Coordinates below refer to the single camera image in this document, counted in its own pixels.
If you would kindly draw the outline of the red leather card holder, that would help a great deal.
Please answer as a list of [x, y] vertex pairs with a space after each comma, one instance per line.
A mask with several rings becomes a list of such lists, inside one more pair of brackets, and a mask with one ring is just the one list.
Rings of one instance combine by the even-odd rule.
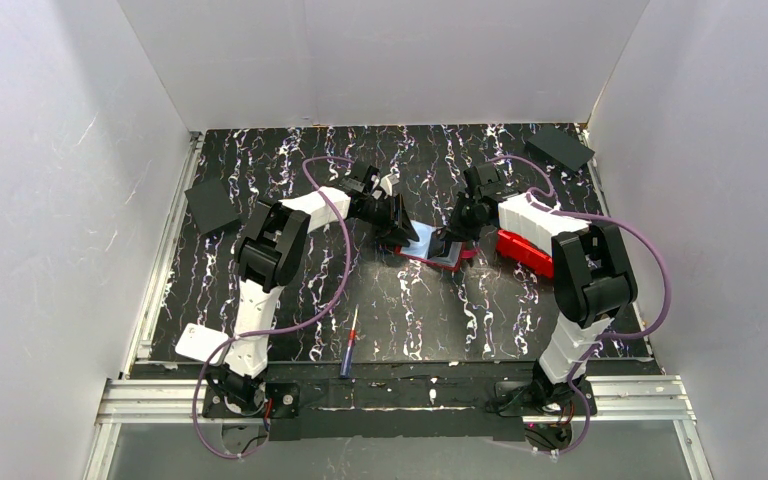
[[472, 259], [477, 251], [468, 249], [463, 242], [445, 243], [438, 238], [436, 229], [418, 221], [411, 222], [418, 235], [417, 240], [410, 240], [407, 247], [396, 247], [397, 255], [418, 260], [441, 269], [457, 271], [464, 260]]

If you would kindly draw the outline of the red plastic bin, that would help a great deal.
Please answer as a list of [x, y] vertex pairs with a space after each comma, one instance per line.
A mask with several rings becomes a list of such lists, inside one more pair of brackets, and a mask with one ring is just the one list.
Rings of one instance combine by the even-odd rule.
[[552, 257], [520, 235], [498, 230], [495, 250], [500, 256], [516, 261], [538, 276], [554, 278]]

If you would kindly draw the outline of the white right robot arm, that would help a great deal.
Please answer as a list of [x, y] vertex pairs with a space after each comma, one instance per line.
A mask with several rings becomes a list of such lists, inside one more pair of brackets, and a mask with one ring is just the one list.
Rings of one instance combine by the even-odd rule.
[[533, 244], [552, 261], [559, 318], [550, 343], [535, 366], [532, 385], [544, 391], [577, 382], [585, 374], [585, 352], [638, 293], [619, 227], [563, 213], [521, 192], [485, 163], [463, 172], [466, 188], [457, 196], [446, 226], [432, 234], [429, 255], [449, 254], [456, 242], [475, 240], [494, 226]]

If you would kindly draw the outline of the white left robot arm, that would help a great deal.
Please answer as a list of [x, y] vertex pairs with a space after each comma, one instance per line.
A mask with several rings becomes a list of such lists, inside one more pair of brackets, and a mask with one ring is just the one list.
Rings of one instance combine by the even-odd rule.
[[302, 266], [308, 234], [331, 223], [345, 227], [356, 219], [370, 225], [376, 241], [393, 250], [407, 247], [419, 235], [411, 224], [404, 198], [395, 191], [399, 174], [386, 175], [364, 162], [330, 186], [306, 195], [260, 199], [235, 248], [239, 304], [234, 342], [224, 352], [223, 383], [251, 394], [268, 364], [268, 340], [281, 293]]

